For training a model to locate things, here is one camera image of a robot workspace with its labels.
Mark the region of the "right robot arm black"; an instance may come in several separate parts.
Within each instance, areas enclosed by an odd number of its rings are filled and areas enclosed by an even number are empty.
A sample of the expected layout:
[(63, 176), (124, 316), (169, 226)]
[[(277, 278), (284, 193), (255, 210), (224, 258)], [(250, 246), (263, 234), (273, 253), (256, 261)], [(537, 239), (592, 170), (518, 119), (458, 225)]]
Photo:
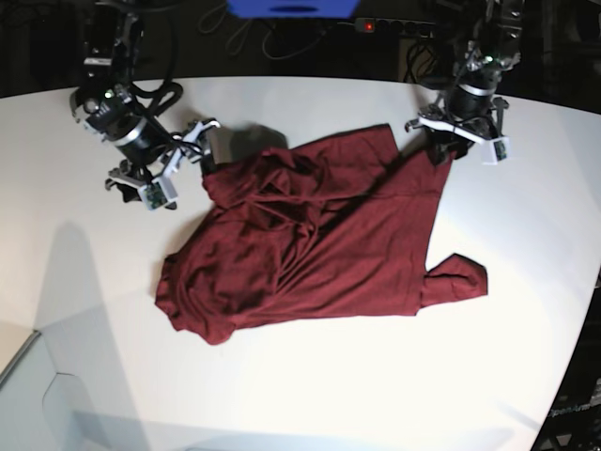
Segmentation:
[[(178, 194), (172, 177), (182, 162), (203, 171), (214, 166), (208, 133), (220, 128), (214, 118), (192, 121), (182, 132), (169, 132), (159, 117), (183, 95), (174, 79), (178, 40), (170, 18), (176, 1), (97, 1), (86, 24), (85, 79), (70, 95), (76, 123), (116, 148), (122, 155), (104, 181), (126, 203), (139, 201), (148, 210), (176, 210)], [(143, 89), (134, 80), (144, 17), (168, 16), (171, 56), (160, 85)]]

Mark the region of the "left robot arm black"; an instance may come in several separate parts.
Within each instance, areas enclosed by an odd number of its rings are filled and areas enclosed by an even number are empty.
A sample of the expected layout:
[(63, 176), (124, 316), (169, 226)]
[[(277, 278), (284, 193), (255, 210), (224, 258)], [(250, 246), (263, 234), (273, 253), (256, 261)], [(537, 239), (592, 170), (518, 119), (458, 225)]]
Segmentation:
[(436, 93), (406, 130), (423, 130), (434, 166), (476, 146), (484, 164), (509, 156), (503, 132), (509, 103), (497, 95), (503, 75), (521, 59), (522, 1), (428, 1), (435, 19), (433, 66), (416, 78)]

